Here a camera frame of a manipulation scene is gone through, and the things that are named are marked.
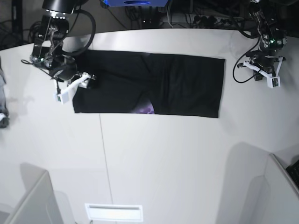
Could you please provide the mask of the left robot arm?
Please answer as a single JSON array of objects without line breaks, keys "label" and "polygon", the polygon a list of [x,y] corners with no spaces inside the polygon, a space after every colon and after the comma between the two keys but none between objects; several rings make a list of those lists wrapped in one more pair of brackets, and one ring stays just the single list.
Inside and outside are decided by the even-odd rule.
[{"label": "left robot arm", "polygon": [[248,4],[249,14],[256,23],[253,35],[245,33],[238,25],[238,31],[249,39],[257,38],[256,44],[245,52],[235,63],[236,68],[248,68],[253,71],[253,76],[245,81],[239,81],[233,74],[233,79],[243,84],[251,79],[267,81],[269,88],[281,85],[279,71],[286,60],[279,52],[287,43],[286,31],[278,22],[275,6],[268,0],[250,0]]}]

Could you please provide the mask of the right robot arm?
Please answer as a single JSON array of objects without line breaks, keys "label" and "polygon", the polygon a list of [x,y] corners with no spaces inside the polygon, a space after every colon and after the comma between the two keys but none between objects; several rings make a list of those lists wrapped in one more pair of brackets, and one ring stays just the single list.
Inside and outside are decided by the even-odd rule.
[{"label": "right robot arm", "polygon": [[[45,0],[42,8],[47,13],[42,17],[30,60],[21,60],[22,63],[33,65],[50,76],[56,89],[55,98],[62,104],[69,101],[69,93],[73,89],[87,89],[96,81],[95,75],[79,71],[75,61],[76,56],[88,50],[96,31],[94,17],[81,8],[85,3],[84,0]],[[67,19],[70,14],[84,14],[92,24],[87,44],[73,52],[63,50],[64,40],[72,30]]]}]

